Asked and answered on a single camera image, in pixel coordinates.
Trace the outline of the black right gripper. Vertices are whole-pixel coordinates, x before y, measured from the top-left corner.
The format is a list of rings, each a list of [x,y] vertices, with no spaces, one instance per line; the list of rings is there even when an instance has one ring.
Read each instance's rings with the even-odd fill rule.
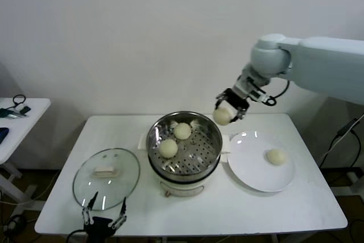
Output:
[[[246,110],[250,107],[246,99],[240,98],[240,96],[235,94],[231,89],[226,89],[216,97],[214,108],[218,109],[224,101],[236,110],[235,116],[230,120],[231,123],[242,120],[245,117]]]

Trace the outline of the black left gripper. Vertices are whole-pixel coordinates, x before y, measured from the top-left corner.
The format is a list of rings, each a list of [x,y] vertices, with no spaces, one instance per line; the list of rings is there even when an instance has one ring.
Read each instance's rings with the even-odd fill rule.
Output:
[[[95,204],[98,191],[89,200],[88,205],[82,208],[82,218],[84,230],[87,234],[88,243],[104,243],[109,237],[115,234],[113,228],[120,228],[127,220],[126,216],[126,197],[123,199],[119,217],[113,222],[112,219],[104,217],[93,217],[91,211]]]

